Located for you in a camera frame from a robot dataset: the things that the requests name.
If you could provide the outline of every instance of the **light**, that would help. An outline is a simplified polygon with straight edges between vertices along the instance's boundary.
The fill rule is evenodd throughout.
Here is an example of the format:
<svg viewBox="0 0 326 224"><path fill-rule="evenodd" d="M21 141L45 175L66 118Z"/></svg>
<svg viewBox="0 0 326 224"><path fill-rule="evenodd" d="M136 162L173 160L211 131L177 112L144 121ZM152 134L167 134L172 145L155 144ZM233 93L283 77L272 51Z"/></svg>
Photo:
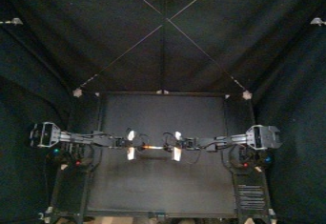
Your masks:
<svg viewBox="0 0 326 224"><path fill-rule="evenodd" d="M271 157L270 156L266 157L264 162L266 163L270 163L271 162Z"/></svg>
<svg viewBox="0 0 326 224"><path fill-rule="evenodd" d="M135 138L135 136L136 136L136 132L135 132L135 131L129 131L129 133L128 133L128 135L127 135L127 140L128 140L128 141L132 141L133 138Z"/></svg>
<svg viewBox="0 0 326 224"><path fill-rule="evenodd" d="M175 137L176 137L176 140L180 140L180 132L176 132Z"/></svg>

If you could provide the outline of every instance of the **black cloth wall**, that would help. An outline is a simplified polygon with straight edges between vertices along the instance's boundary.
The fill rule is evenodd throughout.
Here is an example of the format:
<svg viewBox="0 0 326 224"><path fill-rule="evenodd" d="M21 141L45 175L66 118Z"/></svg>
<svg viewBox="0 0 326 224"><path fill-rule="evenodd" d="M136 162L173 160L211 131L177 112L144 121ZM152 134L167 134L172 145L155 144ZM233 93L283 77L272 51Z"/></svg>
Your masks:
<svg viewBox="0 0 326 224"><path fill-rule="evenodd" d="M1 8L0 15L13 17ZM45 161L48 150L28 147L28 135L36 122L66 126L70 102L41 62L48 61L25 28L0 27L0 223L38 223L48 206L54 166Z"/></svg>
<svg viewBox="0 0 326 224"><path fill-rule="evenodd" d="M260 85L258 122L278 125L283 146L268 172L283 223L326 223L326 30L310 27Z"/></svg>

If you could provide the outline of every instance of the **metal frame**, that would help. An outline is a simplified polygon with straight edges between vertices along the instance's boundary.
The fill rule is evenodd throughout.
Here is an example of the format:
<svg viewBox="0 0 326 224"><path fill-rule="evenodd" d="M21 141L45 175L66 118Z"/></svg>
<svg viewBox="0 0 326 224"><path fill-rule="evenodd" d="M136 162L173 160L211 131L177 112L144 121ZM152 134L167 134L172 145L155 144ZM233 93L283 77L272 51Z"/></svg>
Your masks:
<svg viewBox="0 0 326 224"><path fill-rule="evenodd" d="M248 108L251 109L251 101L246 101ZM97 98L97 117L96 117L96 123L97 123L97 129L100 130L100 124L101 124L101 97ZM255 123L252 110L250 110L250 118L252 123ZM228 125L228 122L225 121L225 129L228 130L232 125ZM100 149L95 152L95 158L100 158ZM87 210L87 203L88 203L88 196L91 191L91 182L93 178L93 170L99 162L93 162L91 167L84 171L84 187L83 187L83 193L80 196L80 206L77 212L69 212L66 210L57 210L56 209L56 203L57 203L57 197L60 194L60 186L62 184L62 171L57 171L57 177L56 177L56 184L54 184L54 190L52 194L52 200L50 200L50 206L53 207L53 213L50 213L50 223L54 223L58 217L70 217L76 221L77 224L83 224L83 218L84 216L129 216L129 217L144 217L144 216L156 216L160 217L196 217L196 218L237 218L237 223L243 224L248 218L258 218L264 221L266 224L271 224L271 218L270 218L270 197L268 197L268 191L267 191L267 184L266 184L266 176L264 171L255 171L252 170L250 173L231 171L231 179L232 179L232 186L233 186L233 200L235 200L235 206L233 214L211 214L207 216L205 214L179 214L179 213L153 213L153 212L107 212L107 211L88 211ZM263 189L263 209L262 210L243 210L240 208L240 185L254 185L259 186Z"/></svg>

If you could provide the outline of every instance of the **small white object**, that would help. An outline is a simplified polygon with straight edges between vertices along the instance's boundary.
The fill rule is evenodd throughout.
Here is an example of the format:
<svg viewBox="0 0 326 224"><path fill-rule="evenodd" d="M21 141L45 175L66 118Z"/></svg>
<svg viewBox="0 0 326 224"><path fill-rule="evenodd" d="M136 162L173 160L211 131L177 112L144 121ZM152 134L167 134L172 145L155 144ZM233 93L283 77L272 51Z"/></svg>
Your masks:
<svg viewBox="0 0 326 224"><path fill-rule="evenodd" d="M180 152L181 149L179 149L177 147L173 147L172 150L172 160L179 161L180 160Z"/></svg>
<svg viewBox="0 0 326 224"><path fill-rule="evenodd" d="M176 137L176 140L180 140L180 132L176 132L175 137Z"/></svg>
<svg viewBox="0 0 326 224"><path fill-rule="evenodd" d="M61 171L62 171L66 167L68 167L68 165L66 165L66 164L62 164L62 165L61 165Z"/></svg>
<svg viewBox="0 0 326 224"><path fill-rule="evenodd" d="M254 219L252 218L247 218L244 224L255 224Z"/></svg>
<svg viewBox="0 0 326 224"><path fill-rule="evenodd" d="M74 89L74 90L72 91L72 94L73 94L74 97L79 98L79 97L83 95L83 91L77 88L77 89Z"/></svg>
<svg viewBox="0 0 326 224"><path fill-rule="evenodd" d="M49 214L49 213L52 213L52 212L53 212L53 207L52 207L52 206L48 206L48 207L46 207L46 210L45 210L45 213Z"/></svg>
<svg viewBox="0 0 326 224"><path fill-rule="evenodd" d="M322 24L326 25L326 22L322 21L322 19L319 17L315 17L311 21L311 25L316 24L318 26L320 26Z"/></svg>
<svg viewBox="0 0 326 224"><path fill-rule="evenodd" d="M128 147L127 148L127 160L132 160L132 159L135 159L135 148Z"/></svg>
<svg viewBox="0 0 326 224"><path fill-rule="evenodd" d="M262 173L260 167L255 167L256 171Z"/></svg>
<svg viewBox="0 0 326 224"><path fill-rule="evenodd" d="M127 140L132 141L135 138L136 132L135 131L129 131L128 135L127 135Z"/></svg>
<svg viewBox="0 0 326 224"><path fill-rule="evenodd" d="M270 215L275 215L275 212L272 209L268 209L268 213L270 213Z"/></svg>
<svg viewBox="0 0 326 224"><path fill-rule="evenodd" d="M242 97L246 99L246 100L250 100L252 98L252 94L248 92L248 91L244 91L242 93Z"/></svg>
<svg viewBox="0 0 326 224"><path fill-rule="evenodd" d="M18 19L18 18L14 18L13 20L12 20L12 24L14 24L14 25L22 25L22 22L21 22L21 20Z"/></svg>

